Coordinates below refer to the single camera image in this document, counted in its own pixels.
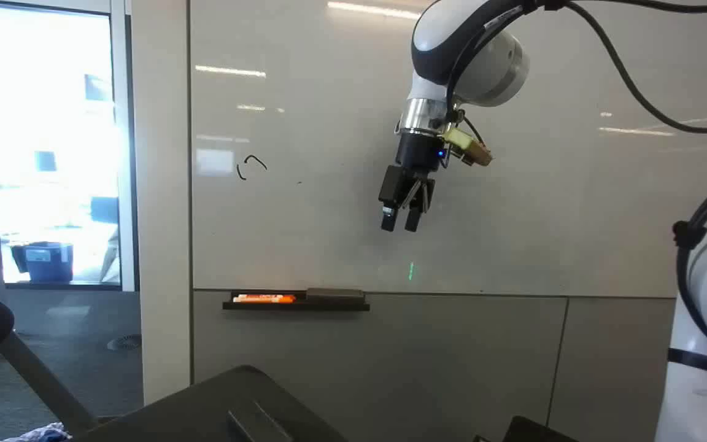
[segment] glass door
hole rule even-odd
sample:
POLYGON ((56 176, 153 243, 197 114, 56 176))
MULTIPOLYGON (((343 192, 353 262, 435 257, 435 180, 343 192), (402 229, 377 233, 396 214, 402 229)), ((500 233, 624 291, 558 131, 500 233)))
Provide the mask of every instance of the glass door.
POLYGON ((7 284, 136 284, 128 81, 115 78, 124 57, 113 24, 110 13, 0 6, 7 284))

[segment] white wall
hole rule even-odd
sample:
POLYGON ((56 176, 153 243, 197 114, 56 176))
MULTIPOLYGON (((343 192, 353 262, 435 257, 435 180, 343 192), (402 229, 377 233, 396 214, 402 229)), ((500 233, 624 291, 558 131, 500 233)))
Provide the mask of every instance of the white wall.
POLYGON ((145 403, 188 385, 187 3, 133 0, 145 403))

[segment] gray wall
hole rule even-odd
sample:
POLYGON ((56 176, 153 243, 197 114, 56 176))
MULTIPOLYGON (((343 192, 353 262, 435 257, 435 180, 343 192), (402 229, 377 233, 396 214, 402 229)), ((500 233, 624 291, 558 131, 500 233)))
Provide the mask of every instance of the gray wall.
POLYGON ((672 299, 371 294, 363 314, 194 294, 194 380, 253 363, 350 442, 500 439, 512 416, 649 442, 672 299))

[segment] whiteboard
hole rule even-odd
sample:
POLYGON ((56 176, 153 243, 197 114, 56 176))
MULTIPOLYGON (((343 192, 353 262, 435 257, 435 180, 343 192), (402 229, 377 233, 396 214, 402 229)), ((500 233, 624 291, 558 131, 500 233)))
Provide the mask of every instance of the whiteboard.
MULTIPOLYGON (((662 110, 707 122, 707 17, 586 6, 662 110)), ((409 31, 323 0, 192 3, 192 284, 672 294, 707 138, 645 115, 572 13, 510 28, 526 89, 468 109, 494 165, 442 170, 420 232, 381 232, 409 31)))

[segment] white robot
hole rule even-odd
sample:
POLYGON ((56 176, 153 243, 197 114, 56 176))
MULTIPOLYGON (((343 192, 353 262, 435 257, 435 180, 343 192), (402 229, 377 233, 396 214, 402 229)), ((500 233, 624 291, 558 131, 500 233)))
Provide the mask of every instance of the white robot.
MULTIPOLYGON (((667 6, 619 0, 671 13, 707 13, 707 6, 667 6)), ((397 211, 408 210, 404 229, 415 232, 429 210, 433 173, 456 154, 464 162, 488 162, 480 140, 456 131, 464 121, 462 103, 500 105, 526 84, 528 58, 503 30, 537 8, 569 8, 598 35, 635 101, 657 121, 689 127, 652 109, 629 78, 604 30, 579 6, 564 0, 440 0, 420 17, 413 35, 413 89, 399 121, 399 147, 381 186, 382 223, 392 232, 397 211)), ((707 442, 707 201, 693 222, 678 223, 678 288, 679 299, 672 325, 665 400, 657 442, 707 442)))

